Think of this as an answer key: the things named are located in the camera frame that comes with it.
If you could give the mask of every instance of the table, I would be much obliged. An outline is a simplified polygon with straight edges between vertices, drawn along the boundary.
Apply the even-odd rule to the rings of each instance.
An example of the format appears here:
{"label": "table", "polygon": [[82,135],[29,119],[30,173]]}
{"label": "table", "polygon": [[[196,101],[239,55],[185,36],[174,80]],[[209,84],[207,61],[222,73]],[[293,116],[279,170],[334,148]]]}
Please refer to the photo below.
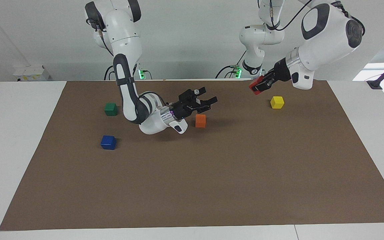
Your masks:
{"label": "table", "polygon": [[[0,82],[0,223],[66,82]],[[384,94],[364,82],[329,83],[384,178]],[[382,239],[383,224],[0,232],[0,239]]]}

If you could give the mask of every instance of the brown paper surface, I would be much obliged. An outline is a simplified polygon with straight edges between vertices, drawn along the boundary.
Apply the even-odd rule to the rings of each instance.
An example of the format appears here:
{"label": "brown paper surface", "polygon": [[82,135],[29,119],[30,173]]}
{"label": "brown paper surface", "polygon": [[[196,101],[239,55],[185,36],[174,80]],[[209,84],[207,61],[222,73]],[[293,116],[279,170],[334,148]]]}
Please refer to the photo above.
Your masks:
{"label": "brown paper surface", "polygon": [[105,115],[115,82],[68,82],[0,230],[384,222],[384,180],[327,82],[259,96],[249,83],[138,82],[169,102],[203,86],[219,100],[207,128],[191,116],[184,135],[148,136]]}

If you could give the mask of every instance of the black bracket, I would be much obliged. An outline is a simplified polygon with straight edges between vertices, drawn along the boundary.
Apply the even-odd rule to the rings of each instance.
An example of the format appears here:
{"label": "black bracket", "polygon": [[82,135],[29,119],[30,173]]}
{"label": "black bracket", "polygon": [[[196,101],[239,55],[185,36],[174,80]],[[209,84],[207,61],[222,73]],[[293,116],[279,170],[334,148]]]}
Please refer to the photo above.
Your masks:
{"label": "black bracket", "polygon": [[368,85],[370,86],[371,89],[374,89],[374,90],[383,90],[383,88],[381,88],[380,86],[380,82],[379,81],[367,81]]}
{"label": "black bracket", "polygon": [[116,79],[116,85],[117,86],[122,86],[128,83],[134,83],[134,77],[128,77],[128,78],[123,78],[123,79]]}
{"label": "black bracket", "polygon": [[179,95],[179,101],[171,105],[171,111],[177,119],[189,117],[193,111],[198,114],[211,109],[211,105],[217,102],[217,97],[213,97],[207,101],[198,100],[197,97],[206,93],[205,88],[200,88],[197,91],[191,89],[186,90]]}

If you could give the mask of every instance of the black cable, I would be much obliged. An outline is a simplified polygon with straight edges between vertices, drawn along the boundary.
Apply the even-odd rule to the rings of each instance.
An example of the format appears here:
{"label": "black cable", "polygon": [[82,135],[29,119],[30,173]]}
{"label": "black cable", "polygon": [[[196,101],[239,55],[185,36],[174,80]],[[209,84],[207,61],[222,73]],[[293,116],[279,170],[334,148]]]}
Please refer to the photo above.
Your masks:
{"label": "black cable", "polygon": [[297,16],[300,14],[300,12],[303,11],[303,9],[305,9],[306,6],[308,6],[308,4],[310,4],[313,0],[309,0],[305,5],[303,5],[303,7],[296,13],[296,15],[290,20],[290,22],[285,26],[283,27],[282,29],[275,29],[276,31],[282,31],[282,30],[285,30],[296,18]]}
{"label": "black cable", "polygon": [[106,50],[113,56],[113,53],[109,50],[108,46],[105,43],[105,39],[103,37],[101,37],[101,39],[103,41],[103,45],[105,46]]}
{"label": "black cable", "polygon": [[87,18],[87,19],[85,20],[85,22],[86,22],[88,25],[90,25],[90,26],[91,26],[90,23],[96,23],[96,21],[93,20],[93,19],[91,19],[91,18]]}
{"label": "black cable", "polygon": [[111,73],[109,73],[109,80],[111,80],[111,74],[115,74],[115,71],[112,71]]}
{"label": "black cable", "polygon": [[144,70],[143,73],[149,73],[149,75],[151,75],[151,80],[153,80],[151,72],[149,72],[148,70]]}
{"label": "black cable", "polygon": [[[232,76],[232,73],[236,73],[236,72],[235,72],[235,71],[232,71],[232,72],[229,72],[229,73],[230,73],[230,76]],[[229,73],[226,73],[226,75],[224,76],[224,78],[226,78],[227,75],[228,75]],[[229,76],[229,78],[230,78],[230,76]]]}
{"label": "black cable", "polygon": [[226,66],[226,67],[222,68],[222,69],[220,70],[220,72],[216,75],[215,78],[218,78],[218,76],[220,75],[220,73],[222,73],[223,70],[225,70],[225,69],[227,69],[227,68],[232,68],[232,67],[231,67],[231,66]]}
{"label": "black cable", "polygon": [[137,68],[137,63],[136,63],[136,65],[134,65],[134,68],[133,68],[133,76],[136,73],[136,68]]}
{"label": "black cable", "polygon": [[244,55],[245,55],[246,52],[247,52],[247,51],[245,51],[245,52],[242,54],[241,58],[240,58],[239,61],[236,63],[236,65],[238,65],[238,64],[241,62],[241,60],[242,60],[242,58],[244,57]]}
{"label": "black cable", "polygon": [[364,80],[364,82],[366,82],[366,81],[368,81],[368,80],[372,79],[373,77],[378,77],[378,76],[381,76],[381,74],[378,74],[378,75],[375,75],[375,76],[369,77],[369,78],[367,78],[366,80]]}
{"label": "black cable", "polygon": [[364,36],[365,34],[365,26],[364,26],[364,23],[362,23],[358,18],[354,17],[354,16],[351,16],[351,18],[355,21],[357,21],[359,24],[361,24],[362,26],[362,35]]}
{"label": "black cable", "polygon": [[106,77],[108,76],[109,70],[110,70],[111,68],[113,68],[113,66],[108,67],[108,69],[106,70],[106,72],[105,72],[105,78],[103,79],[104,81],[106,81]]}
{"label": "black cable", "polygon": [[136,112],[136,115],[139,114],[139,112],[137,111],[137,103],[139,102],[139,100],[141,98],[145,97],[145,94],[155,94],[161,99],[161,102],[164,104],[164,106],[167,105],[167,103],[164,101],[164,99],[159,94],[157,94],[156,92],[147,91],[147,92],[140,94],[139,97],[137,98],[136,102],[134,103],[134,111]]}

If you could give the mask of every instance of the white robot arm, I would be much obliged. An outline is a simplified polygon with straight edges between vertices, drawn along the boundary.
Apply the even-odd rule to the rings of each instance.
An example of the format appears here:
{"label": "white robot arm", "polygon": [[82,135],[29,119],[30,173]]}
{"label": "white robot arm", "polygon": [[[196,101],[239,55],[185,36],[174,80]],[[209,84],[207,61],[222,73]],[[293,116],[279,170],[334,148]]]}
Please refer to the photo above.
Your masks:
{"label": "white robot arm", "polygon": [[279,44],[284,40],[284,30],[276,31],[280,25],[279,17],[285,0],[273,0],[273,22],[272,26],[269,0],[262,0],[259,10],[259,17],[264,22],[262,25],[250,25],[242,28],[239,33],[239,40],[246,47],[247,51],[244,61],[241,64],[242,76],[245,78],[255,78],[260,76],[265,51],[261,49],[264,45]]}
{"label": "white robot arm", "polygon": [[[288,81],[292,79],[294,87],[303,90],[311,89],[315,70],[322,65],[349,55],[361,44],[362,36],[365,33],[364,26],[344,9],[340,1],[299,1],[303,4],[309,4],[311,8],[303,18],[301,25],[305,43],[289,52],[286,58],[277,62],[265,76],[259,76],[258,73],[256,75],[251,74],[252,77],[259,76],[250,85],[250,89],[256,95],[271,88],[272,84],[278,80]],[[265,21],[265,28],[279,25],[279,12],[283,2],[262,0],[259,15]],[[273,19],[271,18],[271,8],[273,8]],[[262,11],[266,12],[266,17],[261,15]],[[265,36],[280,31],[282,32],[283,29],[276,27],[274,31],[270,31],[272,33],[266,32]],[[253,50],[250,49],[247,47],[247,52],[252,53]],[[249,61],[246,57],[243,62],[244,68],[248,66]]]}
{"label": "white robot arm", "polygon": [[188,127],[184,118],[193,111],[202,113],[217,102],[213,97],[200,101],[205,88],[187,90],[179,101],[167,105],[154,92],[138,95],[132,71],[142,55],[140,36],[134,23],[140,20],[141,11],[137,0],[96,0],[85,6],[87,23],[95,29],[94,40],[110,53],[113,52],[113,67],[116,83],[122,97],[123,113],[127,120],[139,124],[140,130],[151,135],[172,127],[183,134]]}

